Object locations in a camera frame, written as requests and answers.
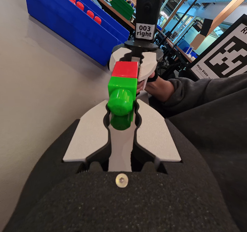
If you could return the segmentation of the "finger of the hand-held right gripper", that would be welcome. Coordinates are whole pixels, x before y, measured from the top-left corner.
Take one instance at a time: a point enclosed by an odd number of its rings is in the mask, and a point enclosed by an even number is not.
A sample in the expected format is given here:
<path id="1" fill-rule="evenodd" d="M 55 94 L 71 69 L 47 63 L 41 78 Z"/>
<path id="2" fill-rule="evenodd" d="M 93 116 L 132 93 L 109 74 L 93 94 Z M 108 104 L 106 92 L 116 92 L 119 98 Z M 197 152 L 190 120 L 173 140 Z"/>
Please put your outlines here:
<path id="1" fill-rule="evenodd" d="M 128 49 L 125 47 L 121 47 L 117 49 L 111 54 L 109 65 L 108 65 L 109 71 L 113 71 L 116 62 L 118 61 L 130 62 L 131 59 L 132 59 L 131 49 Z"/>
<path id="2" fill-rule="evenodd" d="M 145 89 L 147 79 L 155 71 L 157 65 L 156 52 L 142 52 L 140 58 L 138 82 L 144 80 L 143 89 Z"/>

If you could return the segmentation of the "person's right hand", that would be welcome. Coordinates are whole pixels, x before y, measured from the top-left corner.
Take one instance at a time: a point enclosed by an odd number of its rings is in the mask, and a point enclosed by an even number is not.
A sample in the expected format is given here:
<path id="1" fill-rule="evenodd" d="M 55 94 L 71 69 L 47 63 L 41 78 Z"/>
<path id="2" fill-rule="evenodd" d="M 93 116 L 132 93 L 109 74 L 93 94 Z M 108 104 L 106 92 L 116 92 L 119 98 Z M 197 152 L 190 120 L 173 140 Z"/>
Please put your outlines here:
<path id="1" fill-rule="evenodd" d="M 173 84 L 159 76 L 154 82 L 147 82 L 144 90 L 160 102 L 167 102 L 175 92 Z"/>

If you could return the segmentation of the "black white marker sign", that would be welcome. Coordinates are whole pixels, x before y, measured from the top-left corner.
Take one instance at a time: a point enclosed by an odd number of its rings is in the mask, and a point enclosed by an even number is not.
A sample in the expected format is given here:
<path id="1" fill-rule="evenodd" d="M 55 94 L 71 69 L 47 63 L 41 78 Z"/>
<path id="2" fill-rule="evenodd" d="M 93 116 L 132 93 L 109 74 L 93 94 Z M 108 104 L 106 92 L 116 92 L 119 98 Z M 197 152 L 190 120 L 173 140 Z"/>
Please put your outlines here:
<path id="1" fill-rule="evenodd" d="M 243 14 L 189 66 L 198 79 L 233 77 L 247 72 L 247 15 Z"/>

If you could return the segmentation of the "green two-stud toy block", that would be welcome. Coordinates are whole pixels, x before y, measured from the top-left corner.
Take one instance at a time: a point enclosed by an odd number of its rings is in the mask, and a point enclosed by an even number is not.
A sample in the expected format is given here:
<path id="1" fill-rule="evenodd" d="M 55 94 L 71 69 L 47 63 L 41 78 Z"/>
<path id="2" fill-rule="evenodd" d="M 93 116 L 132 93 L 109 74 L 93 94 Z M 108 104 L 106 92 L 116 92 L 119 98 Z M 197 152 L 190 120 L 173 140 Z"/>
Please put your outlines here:
<path id="1" fill-rule="evenodd" d="M 137 91 L 137 78 L 112 76 L 108 83 L 108 110 L 111 112 L 110 124 L 116 130 L 126 130 L 133 121 Z"/>

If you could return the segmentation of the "grey desk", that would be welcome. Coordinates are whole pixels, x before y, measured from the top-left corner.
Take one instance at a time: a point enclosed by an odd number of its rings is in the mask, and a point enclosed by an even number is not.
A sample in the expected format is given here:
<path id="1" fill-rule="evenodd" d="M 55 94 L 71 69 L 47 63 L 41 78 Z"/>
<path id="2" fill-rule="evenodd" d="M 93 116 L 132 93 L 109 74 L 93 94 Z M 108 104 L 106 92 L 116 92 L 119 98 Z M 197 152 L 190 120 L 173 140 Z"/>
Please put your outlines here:
<path id="1" fill-rule="evenodd" d="M 1 231 L 47 148 L 108 98 L 110 73 L 29 15 L 26 0 L 1 0 Z"/>

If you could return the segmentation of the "person's grey sweatshirt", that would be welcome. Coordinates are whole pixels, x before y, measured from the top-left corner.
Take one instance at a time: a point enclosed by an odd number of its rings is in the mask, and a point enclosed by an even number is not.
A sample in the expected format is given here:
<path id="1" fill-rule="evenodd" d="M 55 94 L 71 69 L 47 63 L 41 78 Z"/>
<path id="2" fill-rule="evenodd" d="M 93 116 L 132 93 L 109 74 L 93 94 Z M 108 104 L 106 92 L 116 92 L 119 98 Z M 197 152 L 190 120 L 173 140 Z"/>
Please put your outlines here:
<path id="1" fill-rule="evenodd" d="M 169 117 L 202 154 L 226 205 L 241 231 L 246 231 L 246 100 L 244 92 Z"/>

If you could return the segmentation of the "person's right forearm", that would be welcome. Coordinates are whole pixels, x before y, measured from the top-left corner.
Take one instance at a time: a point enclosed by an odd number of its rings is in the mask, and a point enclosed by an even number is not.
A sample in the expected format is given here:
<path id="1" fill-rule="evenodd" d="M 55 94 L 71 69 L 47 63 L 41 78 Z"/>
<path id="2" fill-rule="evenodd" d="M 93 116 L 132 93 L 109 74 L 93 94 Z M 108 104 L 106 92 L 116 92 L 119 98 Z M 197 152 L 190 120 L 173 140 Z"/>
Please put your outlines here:
<path id="1" fill-rule="evenodd" d="M 200 79 L 196 82 L 184 77 L 168 81 L 173 85 L 174 92 L 166 102 L 160 103 L 166 114 L 176 115 L 220 98 L 227 98 L 239 91 L 244 92 L 243 99 L 246 100 L 246 73 L 228 78 Z"/>

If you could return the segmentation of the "green stacked bins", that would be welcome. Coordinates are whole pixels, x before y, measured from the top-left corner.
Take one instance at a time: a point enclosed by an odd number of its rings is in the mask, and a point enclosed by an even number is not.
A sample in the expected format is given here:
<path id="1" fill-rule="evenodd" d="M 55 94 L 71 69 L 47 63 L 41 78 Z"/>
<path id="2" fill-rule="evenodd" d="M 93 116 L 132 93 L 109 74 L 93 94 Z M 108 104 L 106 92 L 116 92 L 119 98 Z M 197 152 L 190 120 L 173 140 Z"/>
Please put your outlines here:
<path id="1" fill-rule="evenodd" d="M 130 20 L 134 13 L 133 7 L 125 0 L 112 0 L 111 6 L 127 20 Z"/>

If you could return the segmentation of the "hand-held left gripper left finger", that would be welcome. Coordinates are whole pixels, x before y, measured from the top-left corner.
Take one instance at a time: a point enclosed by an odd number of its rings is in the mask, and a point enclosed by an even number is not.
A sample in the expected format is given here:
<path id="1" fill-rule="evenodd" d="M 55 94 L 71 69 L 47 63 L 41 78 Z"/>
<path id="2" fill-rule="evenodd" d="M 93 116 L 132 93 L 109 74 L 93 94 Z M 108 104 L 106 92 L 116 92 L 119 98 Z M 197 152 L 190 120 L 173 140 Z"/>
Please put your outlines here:
<path id="1" fill-rule="evenodd" d="M 99 162 L 103 170 L 108 170 L 112 144 L 107 104 L 107 100 L 102 101 L 80 118 L 63 162 L 82 162 L 86 167 Z"/>

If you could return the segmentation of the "blue plastic bin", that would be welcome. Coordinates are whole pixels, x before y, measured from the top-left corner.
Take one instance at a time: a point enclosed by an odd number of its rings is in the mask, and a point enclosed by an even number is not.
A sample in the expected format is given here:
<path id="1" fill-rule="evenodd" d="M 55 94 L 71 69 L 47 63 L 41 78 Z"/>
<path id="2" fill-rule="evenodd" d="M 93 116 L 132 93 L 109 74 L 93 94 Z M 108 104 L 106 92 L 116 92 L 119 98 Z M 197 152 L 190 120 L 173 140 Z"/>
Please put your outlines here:
<path id="1" fill-rule="evenodd" d="M 26 0 L 28 13 L 105 66 L 116 45 L 127 41 L 129 31 L 91 0 L 76 0 L 84 11 L 69 0 Z M 86 13 L 101 18 L 101 25 Z"/>

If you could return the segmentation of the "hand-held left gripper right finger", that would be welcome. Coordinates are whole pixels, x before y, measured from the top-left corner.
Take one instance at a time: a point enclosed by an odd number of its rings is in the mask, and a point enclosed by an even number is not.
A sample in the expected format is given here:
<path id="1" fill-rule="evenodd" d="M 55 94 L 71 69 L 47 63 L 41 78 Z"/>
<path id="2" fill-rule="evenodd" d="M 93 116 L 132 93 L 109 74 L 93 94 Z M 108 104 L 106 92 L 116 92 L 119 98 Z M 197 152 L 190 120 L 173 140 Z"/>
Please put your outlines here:
<path id="1" fill-rule="evenodd" d="M 135 101 L 135 131 L 132 159 L 135 169 L 152 162 L 156 170 L 163 171 L 163 162 L 181 163 L 182 159 L 164 117 L 140 99 Z"/>

